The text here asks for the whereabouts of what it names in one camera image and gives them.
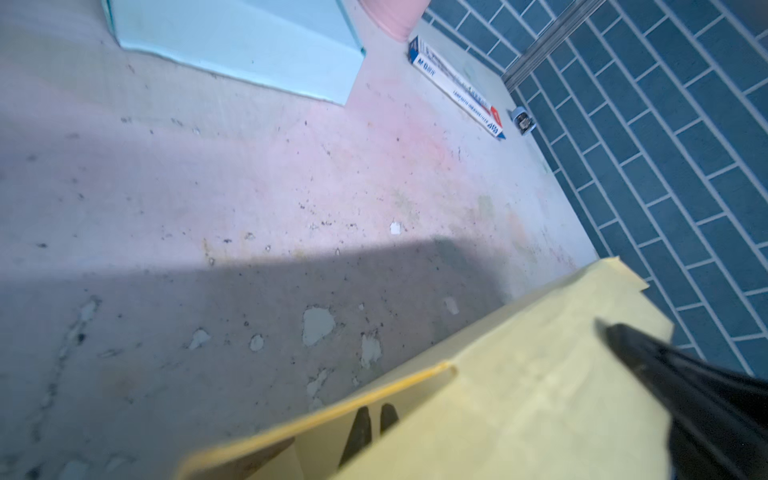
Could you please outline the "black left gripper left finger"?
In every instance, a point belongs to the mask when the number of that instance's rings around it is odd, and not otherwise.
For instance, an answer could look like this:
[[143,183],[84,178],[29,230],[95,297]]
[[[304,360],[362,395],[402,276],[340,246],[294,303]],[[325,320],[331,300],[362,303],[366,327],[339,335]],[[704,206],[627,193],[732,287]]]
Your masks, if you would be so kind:
[[350,428],[339,467],[343,467],[372,442],[372,424],[368,407],[357,410]]

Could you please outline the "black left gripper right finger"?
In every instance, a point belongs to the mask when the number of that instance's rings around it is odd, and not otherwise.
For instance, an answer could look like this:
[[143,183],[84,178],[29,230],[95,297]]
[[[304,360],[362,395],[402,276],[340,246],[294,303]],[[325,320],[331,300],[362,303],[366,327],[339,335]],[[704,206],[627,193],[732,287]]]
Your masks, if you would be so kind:
[[384,403],[380,410],[380,434],[383,435],[387,430],[397,424],[399,415],[395,406],[391,403]]

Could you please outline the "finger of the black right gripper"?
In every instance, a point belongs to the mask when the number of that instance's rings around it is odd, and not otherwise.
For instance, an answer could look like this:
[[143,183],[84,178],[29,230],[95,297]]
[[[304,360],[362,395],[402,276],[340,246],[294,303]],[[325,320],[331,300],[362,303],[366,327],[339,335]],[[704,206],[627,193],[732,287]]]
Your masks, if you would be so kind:
[[767,477],[767,382],[690,357],[626,324],[596,329],[672,417],[676,479]]

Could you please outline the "yellow paper box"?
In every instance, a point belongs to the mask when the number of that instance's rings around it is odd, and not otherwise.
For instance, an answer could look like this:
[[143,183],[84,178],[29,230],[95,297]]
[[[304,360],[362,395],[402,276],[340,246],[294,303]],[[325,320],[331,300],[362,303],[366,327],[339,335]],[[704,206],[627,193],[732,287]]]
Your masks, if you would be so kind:
[[[596,321],[668,340],[670,320],[618,259],[504,306],[354,395],[199,452],[180,479],[664,479],[670,417]],[[399,421],[380,434],[380,410]],[[361,407],[372,442],[339,461]]]

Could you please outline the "light blue paper box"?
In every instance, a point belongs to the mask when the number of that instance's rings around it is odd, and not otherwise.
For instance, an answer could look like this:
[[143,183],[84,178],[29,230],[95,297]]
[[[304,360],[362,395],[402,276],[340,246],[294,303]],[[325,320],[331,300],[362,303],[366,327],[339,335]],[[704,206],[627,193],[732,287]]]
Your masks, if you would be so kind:
[[105,1],[126,50],[344,105],[366,56],[339,1]]

